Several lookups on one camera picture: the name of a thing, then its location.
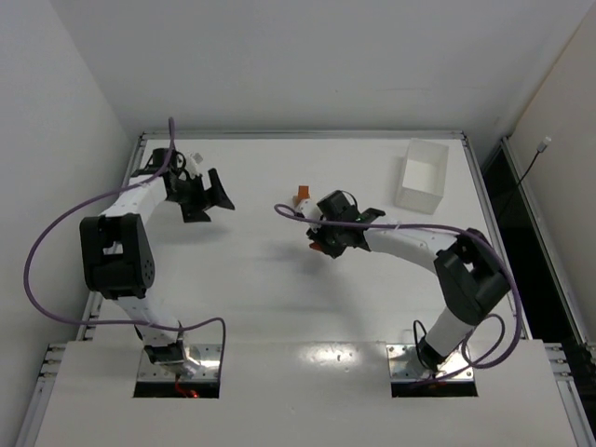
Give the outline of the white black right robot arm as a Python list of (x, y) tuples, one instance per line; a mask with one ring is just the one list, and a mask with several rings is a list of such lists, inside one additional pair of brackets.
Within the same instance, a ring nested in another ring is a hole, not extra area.
[(384, 211), (360, 210), (340, 190), (318, 202), (296, 200), (295, 209), (314, 220), (306, 232), (313, 250), (333, 259), (348, 248), (383, 253), (437, 277), (445, 307), (415, 347), (418, 363), (428, 371), (435, 373), (510, 290), (504, 269), (482, 246), (485, 239), (476, 230), (471, 234), (479, 240), (419, 228), (400, 230)]

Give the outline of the white perforated box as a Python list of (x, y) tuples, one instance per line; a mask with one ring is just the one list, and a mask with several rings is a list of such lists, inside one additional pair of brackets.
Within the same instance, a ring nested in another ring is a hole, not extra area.
[(444, 197), (448, 158), (447, 145), (411, 139), (401, 158), (394, 204), (433, 214)]

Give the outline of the red-brown arch wood block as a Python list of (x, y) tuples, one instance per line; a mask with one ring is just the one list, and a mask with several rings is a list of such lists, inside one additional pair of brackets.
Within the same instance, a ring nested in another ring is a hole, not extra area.
[(299, 201), (302, 201), (302, 200), (309, 199), (309, 198), (310, 198), (309, 186), (308, 185), (299, 185), (298, 192), (297, 192), (297, 199)]

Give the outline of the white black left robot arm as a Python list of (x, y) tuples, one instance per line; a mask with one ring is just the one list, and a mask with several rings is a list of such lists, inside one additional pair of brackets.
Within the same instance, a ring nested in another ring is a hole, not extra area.
[(217, 169), (202, 171), (202, 161), (198, 153), (155, 149), (115, 203), (79, 225), (88, 288), (125, 312), (152, 364), (185, 377), (196, 374), (201, 361), (182, 323), (150, 292), (156, 262), (145, 226), (163, 202), (177, 204), (187, 224), (209, 222), (213, 207), (234, 209)]

